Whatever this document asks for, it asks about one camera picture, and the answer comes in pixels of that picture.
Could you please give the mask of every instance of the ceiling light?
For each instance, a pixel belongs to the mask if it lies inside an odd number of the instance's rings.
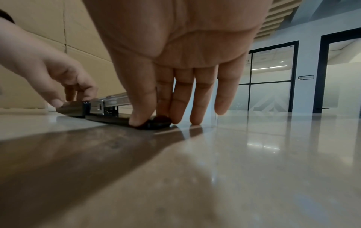
[[[287,65],[285,65],[285,66],[272,66],[272,67],[259,68],[259,69],[252,69],[252,70],[253,70],[253,71],[257,71],[257,70],[260,70],[260,69],[272,69],[272,68],[279,68],[279,67],[287,67]]]

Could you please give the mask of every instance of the polished floor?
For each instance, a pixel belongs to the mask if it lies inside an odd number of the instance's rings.
[[[360,227],[361,121],[229,112],[139,131],[0,110],[0,227]]]

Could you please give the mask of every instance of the palm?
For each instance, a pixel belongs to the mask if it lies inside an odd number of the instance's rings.
[[[248,49],[271,4],[271,0],[84,2],[138,120],[144,121],[156,108],[157,114],[178,123],[195,78],[190,119],[194,124],[202,122],[217,74],[215,111],[223,114],[228,109]]]

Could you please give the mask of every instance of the door frame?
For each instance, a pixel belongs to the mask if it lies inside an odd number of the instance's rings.
[[[268,50],[277,49],[277,48],[281,48],[281,47],[287,47],[287,46],[294,46],[294,49],[293,49],[293,63],[292,63],[292,70],[291,70],[291,80],[275,81],[275,82],[251,83],[251,81],[252,81],[253,53],[261,52],[261,51],[268,51]],[[251,54],[251,72],[250,72],[250,76],[249,76],[249,83],[238,84],[238,85],[249,85],[248,111],[249,111],[249,103],[250,103],[250,94],[251,94],[252,84],[255,85],[255,84],[268,84],[268,83],[290,82],[290,83],[291,83],[291,87],[290,87],[290,99],[289,99],[289,103],[288,103],[288,112],[292,112],[292,109],[293,109],[293,96],[294,96],[294,85],[295,85],[295,82],[296,82],[296,69],[297,69],[298,46],[299,46],[299,41],[293,41],[293,42],[288,42],[288,43],[284,43],[284,44],[273,45],[273,46],[264,47],[264,48],[259,48],[259,49],[254,49],[254,50],[250,50],[250,51],[249,51],[249,54]]]
[[[322,113],[323,95],[325,93],[325,81],[328,63],[328,50],[330,44],[358,38],[361,38],[361,28],[321,36],[319,64],[317,68],[315,97],[313,102],[314,113]]]

